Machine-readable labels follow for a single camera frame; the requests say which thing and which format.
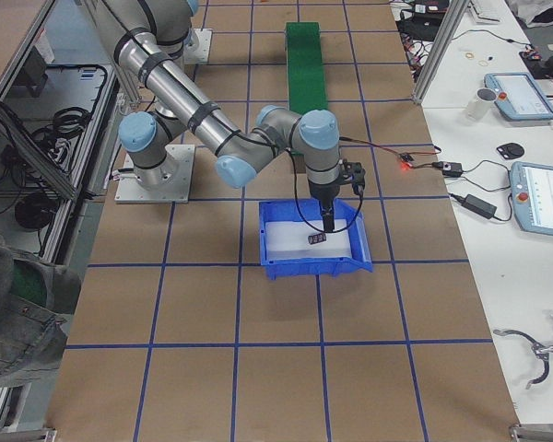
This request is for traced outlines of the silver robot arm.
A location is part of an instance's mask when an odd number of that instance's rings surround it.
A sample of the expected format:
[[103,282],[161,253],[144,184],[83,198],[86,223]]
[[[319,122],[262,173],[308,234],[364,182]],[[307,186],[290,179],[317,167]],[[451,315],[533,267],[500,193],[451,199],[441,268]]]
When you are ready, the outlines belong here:
[[310,195],[319,203],[324,231],[334,230],[334,199],[339,193],[341,172],[339,130],[331,111],[298,114],[268,105],[262,108],[249,134],[233,126],[214,101],[199,106],[182,120],[167,109],[134,112],[123,118],[119,138],[142,186],[153,189],[170,181],[178,163],[170,159],[166,146],[186,131],[213,152],[217,174],[235,189],[254,180],[285,150],[302,154]]
[[220,106],[190,79],[179,64],[193,36],[196,1],[87,1],[85,7],[102,47],[114,64],[136,77],[177,121],[180,133],[191,132],[217,158],[218,175],[241,188],[287,149],[304,157],[311,197],[321,214],[334,212],[343,185],[356,195],[365,187],[364,169],[340,156],[335,115],[328,110],[298,114],[266,106],[255,128],[244,134]]

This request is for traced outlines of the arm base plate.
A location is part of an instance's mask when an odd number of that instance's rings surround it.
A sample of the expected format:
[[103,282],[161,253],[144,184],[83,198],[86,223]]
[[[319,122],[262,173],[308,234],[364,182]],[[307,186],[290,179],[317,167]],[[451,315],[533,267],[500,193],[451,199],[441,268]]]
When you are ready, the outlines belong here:
[[165,161],[154,169],[135,168],[128,154],[117,174],[115,202],[119,204],[162,204],[189,201],[194,165],[194,145],[166,145]]
[[189,37],[183,45],[183,62],[186,65],[207,64],[212,37],[212,29],[192,28]]

